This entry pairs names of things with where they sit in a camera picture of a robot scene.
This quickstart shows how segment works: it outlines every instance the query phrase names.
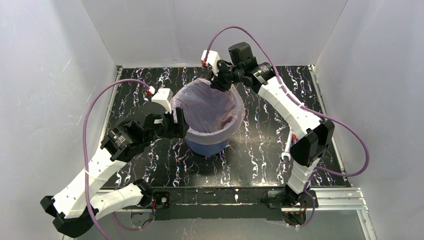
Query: marble pattern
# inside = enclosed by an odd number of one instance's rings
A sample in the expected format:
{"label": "marble pattern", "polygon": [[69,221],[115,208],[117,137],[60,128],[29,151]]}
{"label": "marble pattern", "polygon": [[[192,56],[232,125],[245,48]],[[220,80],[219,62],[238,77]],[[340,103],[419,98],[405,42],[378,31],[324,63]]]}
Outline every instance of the marble pattern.
{"label": "marble pattern", "polygon": [[[309,108],[321,111],[307,66],[281,66],[278,71],[287,87]],[[134,78],[176,93],[187,83],[206,78],[201,67],[125,68],[120,79]],[[104,186],[123,186],[143,178],[153,187],[273,187],[283,186],[291,174],[292,161],[281,160],[290,128],[274,108],[241,83],[237,85],[246,110],[238,134],[219,154],[211,157],[192,152],[183,139],[158,139],[124,166]],[[120,117],[129,117],[151,100],[143,86],[121,84],[116,89],[107,129]],[[319,166],[340,172],[333,147]],[[318,172],[315,186],[349,185],[342,177]]]}

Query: blue trash can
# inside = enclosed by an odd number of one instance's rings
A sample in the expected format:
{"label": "blue trash can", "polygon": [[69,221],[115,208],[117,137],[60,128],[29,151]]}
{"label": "blue trash can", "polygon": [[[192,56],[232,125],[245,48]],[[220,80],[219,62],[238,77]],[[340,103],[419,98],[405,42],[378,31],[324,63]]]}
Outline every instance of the blue trash can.
{"label": "blue trash can", "polygon": [[190,128],[185,136],[195,153],[210,157],[228,145],[245,118],[245,105],[236,88],[222,92],[211,82],[198,78],[181,88],[171,100],[171,108],[181,107]]}

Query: plastic bag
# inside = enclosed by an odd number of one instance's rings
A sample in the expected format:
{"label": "plastic bag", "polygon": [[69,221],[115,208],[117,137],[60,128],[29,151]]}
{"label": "plastic bag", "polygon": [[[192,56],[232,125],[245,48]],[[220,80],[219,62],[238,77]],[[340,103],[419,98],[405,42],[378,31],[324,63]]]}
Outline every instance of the plastic bag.
{"label": "plastic bag", "polygon": [[185,138],[202,145],[230,139],[245,118],[245,105],[234,85],[222,92],[212,89],[211,82],[203,78],[181,88],[172,98],[171,107],[184,110],[190,126]]}

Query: gray floor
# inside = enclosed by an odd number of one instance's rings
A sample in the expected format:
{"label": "gray floor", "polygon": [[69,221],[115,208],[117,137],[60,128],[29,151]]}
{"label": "gray floor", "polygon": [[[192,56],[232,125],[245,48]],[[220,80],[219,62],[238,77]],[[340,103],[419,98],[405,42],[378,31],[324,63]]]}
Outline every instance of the gray floor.
{"label": "gray floor", "polygon": [[[118,218],[131,226],[131,214],[119,212]],[[112,239],[120,239],[111,215],[100,220],[100,224]],[[124,230],[127,240],[363,240],[365,239],[358,214],[355,210],[316,211],[308,226],[296,230],[286,227],[284,222],[264,219],[179,219],[154,221],[143,231]],[[104,239],[93,227],[78,240]]]}

